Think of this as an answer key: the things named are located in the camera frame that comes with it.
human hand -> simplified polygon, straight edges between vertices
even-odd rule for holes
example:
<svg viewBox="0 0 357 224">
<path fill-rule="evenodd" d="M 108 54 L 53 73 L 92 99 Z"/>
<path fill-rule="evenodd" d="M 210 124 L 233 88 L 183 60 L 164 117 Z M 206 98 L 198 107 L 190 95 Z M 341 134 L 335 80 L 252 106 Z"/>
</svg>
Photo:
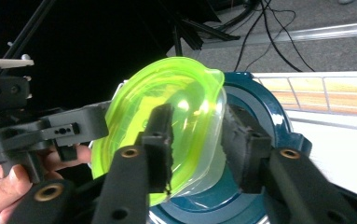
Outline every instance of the human hand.
<svg viewBox="0 0 357 224">
<path fill-rule="evenodd" d="M 58 152 L 51 148 L 42 152 L 41 160 L 46 170 L 45 179 L 62 178 L 56 171 L 80 163 L 90 162 L 90 150 L 85 146 L 77 146 L 77 160 L 61 162 Z M 30 190 L 32 183 L 27 172 L 21 165 L 15 165 L 4 177 L 0 165 L 0 224 L 7 223 L 11 213 L 21 201 L 21 198 Z"/>
</svg>

wooden surface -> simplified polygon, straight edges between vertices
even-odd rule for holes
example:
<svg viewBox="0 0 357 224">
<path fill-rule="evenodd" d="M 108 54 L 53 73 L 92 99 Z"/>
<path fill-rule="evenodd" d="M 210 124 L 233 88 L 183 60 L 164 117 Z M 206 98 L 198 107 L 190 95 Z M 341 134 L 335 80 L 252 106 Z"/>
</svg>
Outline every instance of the wooden surface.
<svg viewBox="0 0 357 224">
<path fill-rule="evenodd" d="M 320 77 L 259 80 L 285 108 L 357 114 L 357 77 L 326 77 L 324 82 Z"/>
</svg>

green plastic lid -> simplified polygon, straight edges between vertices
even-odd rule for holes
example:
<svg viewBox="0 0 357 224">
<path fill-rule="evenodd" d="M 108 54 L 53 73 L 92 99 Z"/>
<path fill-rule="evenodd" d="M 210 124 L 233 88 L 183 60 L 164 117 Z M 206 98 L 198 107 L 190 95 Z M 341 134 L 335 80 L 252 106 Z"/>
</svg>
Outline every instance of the green plastic lid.
<svg viewBox="0 0 357 224">
<path fill-rule="evenodd" d="M 200 162 L 213 158 L 222 123 L 221 94 L 224 74 L 185 57 L 171 57 L 148 65 L 118 91 L 105 119 L 109 135 L 94 141 L 91 168 L 96 178 L 108 172 L 115 151 L 134 145 L 138 132 L 146 127 L 155 106 L 170 103 L 172 117 L 172 196 L 191 181 L 208 172 L 199 172 Z M 150 195 L 150 204 L 166 199 L 165 193 Z"/>
</svg>

cable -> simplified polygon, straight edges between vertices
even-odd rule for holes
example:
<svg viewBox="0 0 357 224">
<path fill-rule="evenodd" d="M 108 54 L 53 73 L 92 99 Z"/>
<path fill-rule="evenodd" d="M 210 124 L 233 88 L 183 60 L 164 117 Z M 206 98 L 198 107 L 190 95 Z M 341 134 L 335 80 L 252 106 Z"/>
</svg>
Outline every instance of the cable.
<svg viewBox="0 0 357 224">
<path fill-rule="evenodd" d="M 273 13 L 274 13 L 274 12 L 292 12 L 292 13 L 294 14 L 294 17 L 291 19 L 291 21 L 289 21 L 289 22 L 288 22 L 286 25 L 284 25 L 284 26 L 281 25 L 282 28 L 281 28 L 280 31 L 277 33 L 277 35 L 274 37 L 274 39 L 276 39 L 276 38 L 281 34 L 281 32 L 284 30 L 283 28 L 288 27 L 288 26 L 295 20 L 295 18 L 296 18 L 296 13 L 295 13 L 293 10 L 275 10 L 275 9 L 271 9 L 270 7 L 268 7 L 268 10 L 273 11 Z M 251 63 L 249 63 L 249 64 L 247 65 L 247 67 L 245 68 L 244 71 L 248 71 L 248 68 L 249 68 L 252 64 L 256 63 L 259 59 L 261 59 L 262 57 L 264 57 L 264 56 L 268 53 L 268 51 L 270 50 L 270 48 L 271 48 L 271 43 L 268 44 L 268 48 L 266 49 L 266 51 L 265 51 L 262 55 L 260 55 L 258 58 L 256 58 L 255 60 L 253 60 Z"/>
<path fill-rule="evenodd" d="M 297 55 L 298 55 L 298 56 L 300 57 L 300 59 L 302 60 L 302 62 L 303 62 L 303 63 L 306 65 L 306 67 L 308 67 L 312 72 L 315 72 L 315 70 L 312 69 L 312 67 L 310 67 L 310 66 L 306 63 L 306 61 L 304 60 L 304 58 L 303 58 L 302 55 L 300 54 L 300 52 L 299 52 L 299 50 L 297 49 L 296 44 L 295 44 L 294 40 L 292 39 L 291 35 L 290 35 L 289 32 L 285 29 L 285 27 L 282 26 L 281 22 L 277 19 L 277 16 L 276 16 L 274 10 L 273 10 L 270 6 L 268 6 L 268 8 L 270 8 L 270 10 L 271 10 L 271 12 L 273 13 L 274 18 L 276 19 L 276 21 L 278 22 L 278 24 L 282 27 L 282 29 L 285 31 L 285 33 L 288 34 L 289 39 L 291 40 L 291 43 L 292 43 L 292 45 L 294 46 L 294 49 L 295 49 Z"/>
<path fill-rule="evenodd" d="M 245 18 L 249 17 L 252 12 L 257 8 L 259 5 L 257 0 L 254 1 L 244 1 L 243 6 L 245 7 L 244 11 L 234 19 L 227 21 L 225 24 L 219 26 L 217 30 L 226 31 L 227 29 L 233 27 L 240 21 L 243 21 Z"/>
<path fill-rule="evenodd" d="M 270 34 L 270 30 L 268 29 L 268 17 L 267 17 L 267 13 L 266 13 L 266 8 L 265 5 L 263 4 L 263 0 L 260 1 L 260 5 L 262 6 L 262 14 L 265 17 L 265 26 L 266 26 L 266 33 L 268 33 L 268 39 L 270 40 L 271 44 L 273 45 L 274 49 L 276 50 L 276 52 L 278 53 L 278 55 L 289 65 L 291 66 L 293 69 L 296 70 L 296 72 L 303 72 L 302 70 L 298 69 L 296 66 L 294 66 L 291 62 L 289 62 L 280 52 L 280 50 L 277 48 L 276 44 L 274 43 L 273 38 L 271 38 L 271 34 Z"/>
<path fill-rule="evenodd" d="M 254 22 L 254 24 L 251 26 L 251 28 L 249 29 L 247 35 L 244 37 L 244 41 L 242 42 L 241 45 L 241 49 L 240 49 L 240 54 L 239 54 L 239 58 L 237 60 L 236 66 L 234 67 L 234 72 L 237 72 L 237 68 L 239 68 L 240 65 L 240 61 L 242 58 L 242 54 L 244 52 L 245 49 L 245 43 L 247 42 L 248 36 L 250 35 L 250 33 L 253 31 L 254 27 L 256 26 L 256 24 L 259 22 L 260 18 L 262 18 L 263 14 L 265 13 L 264 10 L 261 11 L 260 15 L 256 18 L 256 21 Z"/>
<path fill-rule="evenodd" d="M 237 31 L 238 29 L 240 29 L 244 24 L 246 24 L 254 15 L 254 13 L 256 12 L 256 10 L 253 10 L 251 15 L 247 18 L 247 20 L 245 22 L 243 22 L 242 24 L 240 24 L 238 27 L 236 27 L 234 30 L 230 31 L 229 34 L 233 34 L 233 32 Z"/>
</svg>

floor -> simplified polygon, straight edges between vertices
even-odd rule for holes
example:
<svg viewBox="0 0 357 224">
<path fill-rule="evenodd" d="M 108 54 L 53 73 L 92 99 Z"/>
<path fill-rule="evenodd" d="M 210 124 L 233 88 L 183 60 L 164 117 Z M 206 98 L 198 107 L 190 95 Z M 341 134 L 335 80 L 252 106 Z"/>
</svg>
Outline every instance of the floor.
<svg viewBox="0 0 357 224">
<path fill-rule="evenodd" d="M 275 10 L 293 10 L 295 12 L 295 20 L 286 27 L 289 32 L 357 23 L 357 0 L 348 5 L 340 5 L 337 0 L 271 0 L 270 6 Z M 242 11 L 242 7 L 233 7 L 219 11 L 217 14 L 224 23 Z M 259 14 L 260 12 L 255 12 L 244 24 L 238 24 L 227 32 L 242 36 L 242 40 Z M 281 24 L 286 24 L 293 18 L 293 12 L 276 12 L 276 15 Z M 278 33 L 281 27 L 270 11 L 267 12 L 267 18 L 270 32 Z M 208 22 L 208 24 L 211 26 L 219 25 L 215 22 Z M 257 36 L 265 33 L 266 29 L 262 18 L 251 35 Z M 209 67 L 218 68 L 222 71 L 233 71 L 239 57 L 242 41 L 234 44 L 218 42 L 218 40 L 205 40 L 205 42 L 201 51 L 193 51 L 184 43 L 184 55 L 195 58 Z M 270 48 L 265 56 L 247 68 L 250 62 L 267 50 L 268 45 L 269 41 L 264 44 L 245 46 L 237 71 L 247 70 L 253 73 L 294 72 L 295 70 L 279 57 L 274 48 Z M 281 42 L 276 45 L 289 62 L 300 70 L 310 71 L 297 56 L 292 43 Z M 297 41 L 295 45 L 303 59 L 315 71 L 357 71 L 357 36 Z"/>
</svg>

